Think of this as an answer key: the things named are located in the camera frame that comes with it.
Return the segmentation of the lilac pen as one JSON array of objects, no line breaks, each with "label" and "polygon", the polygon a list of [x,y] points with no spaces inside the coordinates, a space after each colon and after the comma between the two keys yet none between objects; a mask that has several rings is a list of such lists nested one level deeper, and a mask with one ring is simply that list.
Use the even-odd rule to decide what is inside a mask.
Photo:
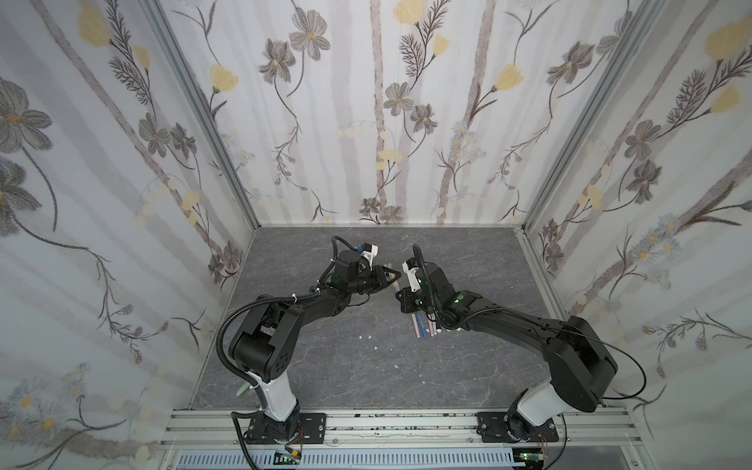
[{"label": "lilac pen", "polygon": [[422,337],[422,329],[421,329],[421,327],[419,325],[418,318],[417,318],[416,314],[415,313],[411,313],[410,318],[411,318],[412,327],[413,327],[415,336],[417,338],[421,338]]}]

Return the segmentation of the dark blue pen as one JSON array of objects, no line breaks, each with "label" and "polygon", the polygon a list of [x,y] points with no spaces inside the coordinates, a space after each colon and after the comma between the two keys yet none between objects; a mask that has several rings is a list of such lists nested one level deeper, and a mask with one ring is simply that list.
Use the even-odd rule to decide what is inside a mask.
[{"label": "dark blue pen", "polygon": [[428,331],[426,330],[426,327],[422,321],[421,315],[416,315],[417,323],[420,329],[420,334],[422,335],[422,338],[427,338],[429,336]]}]

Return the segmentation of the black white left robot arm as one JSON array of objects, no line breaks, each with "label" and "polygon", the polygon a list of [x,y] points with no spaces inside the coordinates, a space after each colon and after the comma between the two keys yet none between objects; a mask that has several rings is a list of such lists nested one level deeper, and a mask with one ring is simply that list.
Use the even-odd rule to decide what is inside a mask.
[{"label": "black white left robot arm", "polygon": [[401,272],[374,262],[376,251],[376,246],[365,244],[335,254],[309,293],[260,295],[223,321],[215,338],[217,357],[260,400],[259,411],[232,415],[235,421],[249,421],[249,429],[240,433],[244,441],[297,438],[301,405],[292,392],[287,368],[301,330],[339,315],[352,305],[354,296],[368,298],[401,278]]}]

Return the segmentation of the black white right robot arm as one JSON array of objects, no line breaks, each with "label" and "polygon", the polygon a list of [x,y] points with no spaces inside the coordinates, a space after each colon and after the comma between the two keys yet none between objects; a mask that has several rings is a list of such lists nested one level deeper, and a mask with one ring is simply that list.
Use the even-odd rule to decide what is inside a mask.
[{"label": "black white right robot arm", "polygon": [[488,334],[527,349],[548,365],[548,378],[521,392],[499,425],[487,428],[506,443],[526,442],[548,429],[562,412],[594,412],[601,405],[618,365],[591,325],[521,313],[479,293],[457,291],[436,264],[417,258],[403,263],[409,286],[396,298],[403,313],[423,311],[446,330]]}]

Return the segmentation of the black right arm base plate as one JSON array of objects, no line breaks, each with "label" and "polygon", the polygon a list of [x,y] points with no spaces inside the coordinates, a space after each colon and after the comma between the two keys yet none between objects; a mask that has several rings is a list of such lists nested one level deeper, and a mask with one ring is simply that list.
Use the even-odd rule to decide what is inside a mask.
[{"label": "black right arm base plate", "polygon": [[485,444],[543,444],[558,443],[560,436],[554,421],[550,418],[544,424],[535,426],[519,413],[478,412],[477,434]]}]

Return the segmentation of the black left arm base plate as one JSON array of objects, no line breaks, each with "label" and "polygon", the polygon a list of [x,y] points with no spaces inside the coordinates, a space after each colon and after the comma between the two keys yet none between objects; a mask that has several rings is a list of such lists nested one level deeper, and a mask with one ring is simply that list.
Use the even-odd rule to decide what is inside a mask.
[{"label": "black left arm base plate", "polygon": [[241,426],[248,445],[321,445],[326,432],[325,413],[293,413],[286,421],[276,421],[262,412],[252,413]]}]

